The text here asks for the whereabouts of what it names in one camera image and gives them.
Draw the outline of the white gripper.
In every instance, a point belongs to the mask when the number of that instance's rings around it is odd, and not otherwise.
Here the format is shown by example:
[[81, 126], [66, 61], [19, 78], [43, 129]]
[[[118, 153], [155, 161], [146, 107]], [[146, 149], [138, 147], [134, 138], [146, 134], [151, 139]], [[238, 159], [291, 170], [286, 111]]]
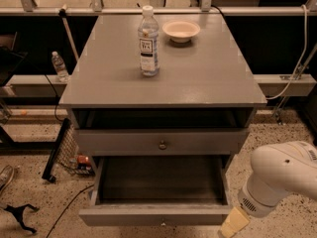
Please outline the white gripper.
[[241, 207], [232, 208], [221, 225], [220, 234], [224, 238], [232, 238], [250, 223], [249, 215], [256, 218], [268, 216], [283, 198], [282, 193], [277, 193], [267, 185], [252, 187], [245, 183], [238, 193]]

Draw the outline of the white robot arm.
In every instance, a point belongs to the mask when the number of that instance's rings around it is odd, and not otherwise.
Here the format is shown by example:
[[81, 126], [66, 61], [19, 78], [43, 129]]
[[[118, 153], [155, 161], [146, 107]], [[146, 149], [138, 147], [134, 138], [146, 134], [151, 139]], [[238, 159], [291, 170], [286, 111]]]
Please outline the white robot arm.
[[221, 238], [232, 238], [250, 223], [275, 210], [293, 193], [317, 199], [317, 150], [309, 143], [292, 141], [256, 148], [251, 153], [253, 172], [238, 193], [235, 206], [223, 222]]

